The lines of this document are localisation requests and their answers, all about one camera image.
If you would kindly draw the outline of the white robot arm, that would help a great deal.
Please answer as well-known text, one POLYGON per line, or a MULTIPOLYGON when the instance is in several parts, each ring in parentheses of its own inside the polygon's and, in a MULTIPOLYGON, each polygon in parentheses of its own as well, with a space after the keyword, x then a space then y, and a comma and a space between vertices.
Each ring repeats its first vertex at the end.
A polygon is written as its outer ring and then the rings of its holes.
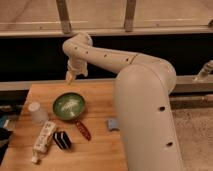
POLYGON ((128 171, 183 171, 169 102, 174 67, 142 53, 96 48, 86 33, 66 40, 63 51, 69 81, 85 75, 89 63, 117 75, 114 103, 128 171))

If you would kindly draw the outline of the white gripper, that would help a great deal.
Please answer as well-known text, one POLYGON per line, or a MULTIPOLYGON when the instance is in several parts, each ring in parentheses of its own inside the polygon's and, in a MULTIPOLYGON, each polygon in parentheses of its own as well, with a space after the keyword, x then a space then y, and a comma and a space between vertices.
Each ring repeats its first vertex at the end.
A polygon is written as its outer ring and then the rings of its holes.
POLYGON ((87 62, 81 59, 69 59, 68 71, 66 72, 65 80, 68 84, 71 84, 77 75, 88 76, 87 62))

